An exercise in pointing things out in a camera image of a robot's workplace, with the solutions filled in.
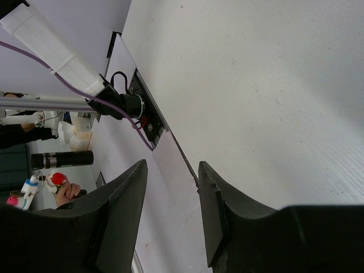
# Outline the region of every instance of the pink cap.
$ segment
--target pink cap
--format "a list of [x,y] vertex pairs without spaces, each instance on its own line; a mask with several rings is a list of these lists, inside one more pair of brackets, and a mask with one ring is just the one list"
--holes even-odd
[[11,206],[16,206],[16,205],[18,204],[18,199],[17,199],[16,197],[14,197],[14,196],[10,196],[10,197],[7,199],[6,203],[7,203],[8,205],[11,205]]

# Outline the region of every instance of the person's hand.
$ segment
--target person's hand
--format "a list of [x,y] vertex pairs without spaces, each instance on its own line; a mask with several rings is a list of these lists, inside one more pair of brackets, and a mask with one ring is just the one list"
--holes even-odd
[[81,191],[81,187],[77,184],[71,184],[69,181],[63,183],[58,193],[55,194],[57,206],[62,206],[71,202],[75,196]]

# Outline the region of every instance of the red cap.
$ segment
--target red cap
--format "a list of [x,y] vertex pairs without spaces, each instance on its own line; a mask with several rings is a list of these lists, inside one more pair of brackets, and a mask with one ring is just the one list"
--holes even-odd
[[52,175],[51,180],[52,180],[52,183],[55,185],[62,185],[63,182],[65,182],[67,180],[67,177],[64,174],[57,172]]

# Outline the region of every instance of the metal rod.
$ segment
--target metal rod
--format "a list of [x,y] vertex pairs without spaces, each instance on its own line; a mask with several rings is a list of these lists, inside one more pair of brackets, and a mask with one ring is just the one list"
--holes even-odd
[[0,97],[0,109],[96,113],[86,102],[36,100],[32,98]]

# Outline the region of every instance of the red object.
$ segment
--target red object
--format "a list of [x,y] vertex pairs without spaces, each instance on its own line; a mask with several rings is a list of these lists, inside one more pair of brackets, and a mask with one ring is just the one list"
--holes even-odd
[[62,173],[55,173],[54,175],[52,175],[52,183],[55,185],[62,185],[63,182],[65,182],[67,180],[67,177],[65,175],[63,175]]
[[7,199],[7,201],[6,201],[6,203],[7,203],[8,205],[11,205],[11,206],[16,206],[16,205],[18,204],[18,202],[19,202],[19,200],[18,200],[16,197],[14,197],[14,196],[10,196],[10,197]]

